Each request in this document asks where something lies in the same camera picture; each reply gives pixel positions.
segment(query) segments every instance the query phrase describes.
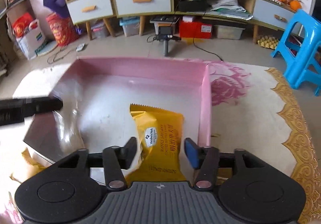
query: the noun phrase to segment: yellow snack package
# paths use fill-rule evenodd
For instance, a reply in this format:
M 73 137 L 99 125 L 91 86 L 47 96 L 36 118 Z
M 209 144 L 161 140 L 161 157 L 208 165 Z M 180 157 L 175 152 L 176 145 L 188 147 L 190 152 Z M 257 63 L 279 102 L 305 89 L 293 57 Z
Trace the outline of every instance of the yellow snack package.
M 133 181 L 185 181 L 179 168 L 183 115 L 160 108 L 131 104 L 141 146 L 137 169 L 125 179 Z

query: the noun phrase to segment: red bucket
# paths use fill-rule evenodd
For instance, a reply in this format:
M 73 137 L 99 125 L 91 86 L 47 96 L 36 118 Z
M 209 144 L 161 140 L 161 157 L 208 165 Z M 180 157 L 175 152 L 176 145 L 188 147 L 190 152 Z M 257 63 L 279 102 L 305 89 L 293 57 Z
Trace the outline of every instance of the red bucket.
M 28 12 L 19 17 L 12 25 L 16 37 L 23 37 L 25 29 L 30 25 L 32 21 L 33 18 Z
M 47 16 L 46 20 L 49 23 L 58 46 L 67 46 L 79 38 L 70 17 L 61 18 L 56 13 L 52 13 Z

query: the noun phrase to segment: red shoe box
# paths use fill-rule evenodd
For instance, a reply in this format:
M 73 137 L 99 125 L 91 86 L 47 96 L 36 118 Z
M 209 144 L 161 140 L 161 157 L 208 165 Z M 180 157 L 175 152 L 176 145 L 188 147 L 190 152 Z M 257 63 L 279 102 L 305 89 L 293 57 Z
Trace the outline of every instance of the red shoe box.
M 210 39 L 212 37 L 212 25 L 204 24 L 199 21 L 184 22 L 183 20 L 180 20 L 179 37 Z

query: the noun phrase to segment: drawer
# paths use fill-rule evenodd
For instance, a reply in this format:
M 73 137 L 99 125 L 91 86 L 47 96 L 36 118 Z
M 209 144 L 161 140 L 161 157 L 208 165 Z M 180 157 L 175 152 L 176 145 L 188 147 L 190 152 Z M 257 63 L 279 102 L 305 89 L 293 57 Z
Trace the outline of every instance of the drawer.
M 75 0 L 67 3 L 67 6 L 74 24 L 113 15 L 110 0 Z M 93 6 L 94 10 L 83 12 L 85 8 Z
M 277 15 L 279 17 L 285 18 L 286 22 L 280 21 L 274 17 Z M 284 9 L 279 5 L 275 5 L 273 3 L 264 1 L 264 0 L 256 0 L 253 12 L 253 19 L 262 21 L 264 23 L 268 23 L 273 26 L 277 26 L 283 30 L 285 30 L 288 22 L 293 17 L 294 13 L 291 11 Z M 298 34 L 301 25 L 296 24 L 293 29 L 294 34 Z
M 171 0 L 151 0 L 145 3 L 133 3 L 133 0 L 116 0 L 118 16 L 155 13 L 155 12 L 171 12 Z

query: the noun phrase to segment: gray floor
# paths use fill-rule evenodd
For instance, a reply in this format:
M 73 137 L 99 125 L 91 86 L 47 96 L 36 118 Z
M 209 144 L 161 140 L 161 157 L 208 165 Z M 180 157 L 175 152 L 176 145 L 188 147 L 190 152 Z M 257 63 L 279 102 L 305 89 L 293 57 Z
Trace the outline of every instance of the gray floor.
M 154 42 L 146 43 L 146 39 L 150 34 L 132 37 L 124 37 L 119 35 L 116 38 L 108 37 L 106 39 L 96 39 L 88 41 L 87 37 L 83 37 L 77 42 L 68 46 L 64 53 L 71 49 L 75 49 L 82 42 L 88 43 L 86 50 L 80 53 L 71 52 L 63 60 L 55 64 L 69 63 L 79 56 L 137 56 L 161 58 L 163 56 L 162 43 Z M 284 71 L 286 66 L 282 57 L 272 58 L 271 50 L 261 48 L 252 43 L 250 35 L 244 35 L 242 40 L 225 40 L 212 39 L 197 42 L 197 45 L 220 55 L 227 62 L 252 64 L 266 67 L 276 67 L 280 71 Z M 186 42 L 170 42 L 170 56 L 177 58 L 200 58 L 204 60 L 218 60 L 215 55 L 206 53 L 196 49 L 193 45 Z M 18 61 L 13 66 L 8 77 L 3 78 L 0 83 L 0 98 L 10 98 L 20 81 L 32 70 L 48 67 L 47 59 L 50 55 L 36 58 L 31 61 Z M 312 141 L 317 151 L 318 158 L 321 159 L 321 97 L 313 95 L 315 86 L 304 83 L 299 90 L 293 90 L 298 99 L 303 115 L 308 123 Z

